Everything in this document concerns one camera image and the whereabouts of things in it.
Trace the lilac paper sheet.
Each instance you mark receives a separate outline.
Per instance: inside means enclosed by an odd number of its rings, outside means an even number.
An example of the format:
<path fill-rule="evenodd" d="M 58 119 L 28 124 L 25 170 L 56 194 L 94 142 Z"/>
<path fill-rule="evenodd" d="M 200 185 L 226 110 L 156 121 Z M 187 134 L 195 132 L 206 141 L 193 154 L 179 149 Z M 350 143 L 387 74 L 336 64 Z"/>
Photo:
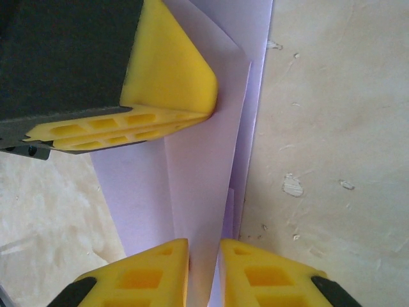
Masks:
<path fill-rule="evenodd" d="M 241 208 L 274 0 L 164 0 L 219 82 L 207 121 L 91 159 L 126 255 L 189 241 L 188 307 L 207 307 L 227 205 Z"/>

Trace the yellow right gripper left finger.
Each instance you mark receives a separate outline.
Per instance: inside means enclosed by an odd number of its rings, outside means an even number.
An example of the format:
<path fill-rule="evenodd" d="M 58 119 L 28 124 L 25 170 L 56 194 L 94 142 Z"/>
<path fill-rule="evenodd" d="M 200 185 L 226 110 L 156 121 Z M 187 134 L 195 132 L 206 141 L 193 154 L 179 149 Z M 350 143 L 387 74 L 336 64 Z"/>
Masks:
<path fill-rule="evenodd" d="M 80 275 L 47 307 L 186 307 L 189 243 L 175 239 Z"/>

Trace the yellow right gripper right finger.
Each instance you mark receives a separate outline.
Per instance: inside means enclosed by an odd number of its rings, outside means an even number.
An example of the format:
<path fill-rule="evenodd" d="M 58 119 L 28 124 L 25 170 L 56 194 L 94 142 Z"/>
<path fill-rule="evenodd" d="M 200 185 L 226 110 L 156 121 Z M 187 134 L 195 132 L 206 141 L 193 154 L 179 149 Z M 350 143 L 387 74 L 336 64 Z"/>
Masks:
<path fill-rule="evenodd" d="M 327 274 L 233 239 L 220 242 L 223 307 L 361 307 Z"/>

